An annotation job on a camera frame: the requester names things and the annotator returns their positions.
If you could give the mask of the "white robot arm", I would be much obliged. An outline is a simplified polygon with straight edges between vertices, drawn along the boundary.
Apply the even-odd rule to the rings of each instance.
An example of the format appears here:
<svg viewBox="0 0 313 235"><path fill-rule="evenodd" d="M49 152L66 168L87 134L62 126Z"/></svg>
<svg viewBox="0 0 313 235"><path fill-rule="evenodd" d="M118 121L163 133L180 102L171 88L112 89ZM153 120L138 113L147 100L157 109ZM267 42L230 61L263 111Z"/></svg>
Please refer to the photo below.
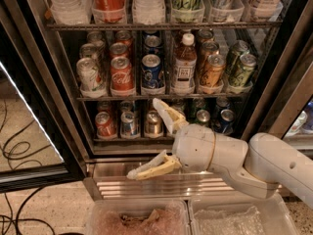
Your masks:
<svg viewBox="0 0 313 235"><path fill-rule="evenodd" d="M209 171L235 190L259 199L271 197L283 185L313 208L313 161L291 145L268 133L257 133L247 142L235 139L187 122L158 98L153 106L175 134L172 150L130 170L129 179L144 180L180 167Z"/></svg>

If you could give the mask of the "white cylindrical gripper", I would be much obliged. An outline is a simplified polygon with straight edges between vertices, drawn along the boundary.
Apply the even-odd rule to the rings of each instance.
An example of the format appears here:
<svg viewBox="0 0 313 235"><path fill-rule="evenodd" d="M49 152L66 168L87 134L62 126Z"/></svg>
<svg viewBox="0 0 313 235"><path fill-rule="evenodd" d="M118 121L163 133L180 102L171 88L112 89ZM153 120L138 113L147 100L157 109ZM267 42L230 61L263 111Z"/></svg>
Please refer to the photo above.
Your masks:
<svg viewBox="0 0 313 235"><path fill-rule="evenodd" d="M189 124L180 112L158 98L153 99L153 106L167 130L171 134L176 133L173 155L163 150L148 163L130 170L126 177L130 180L146 180L165 175L181 166L189 171L206 171L213 156L214 132L208 127Z"/></svg>

